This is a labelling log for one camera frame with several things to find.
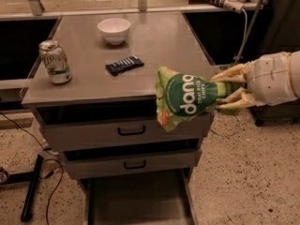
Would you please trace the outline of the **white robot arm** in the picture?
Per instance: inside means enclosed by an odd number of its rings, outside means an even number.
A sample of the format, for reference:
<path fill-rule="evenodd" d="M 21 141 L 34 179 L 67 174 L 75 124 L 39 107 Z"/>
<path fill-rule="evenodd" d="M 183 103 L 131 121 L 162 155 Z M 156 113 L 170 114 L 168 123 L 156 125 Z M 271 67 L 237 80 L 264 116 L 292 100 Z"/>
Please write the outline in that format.
<path fill-rule="evenodd" d="M 276 106 L 300 97 L 300 52 L 277 52 L 230 67 L 212 79 L 215 83 L 244 83 L 217 102 L 219 109 Z"/>

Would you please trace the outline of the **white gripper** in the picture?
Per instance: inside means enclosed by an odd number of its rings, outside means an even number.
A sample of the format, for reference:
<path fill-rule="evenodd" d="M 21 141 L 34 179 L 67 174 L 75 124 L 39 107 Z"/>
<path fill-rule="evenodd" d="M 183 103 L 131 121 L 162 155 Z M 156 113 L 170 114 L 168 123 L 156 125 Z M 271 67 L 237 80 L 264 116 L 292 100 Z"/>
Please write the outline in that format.
<path fill-rule="evenodd" d="M 246 83 L 219 100 L 219 109 L 276 106 L 297 100 L 297 52 L 263 55 L 251 63 L 230 67 L 211 78 L 216 83 Z"/>

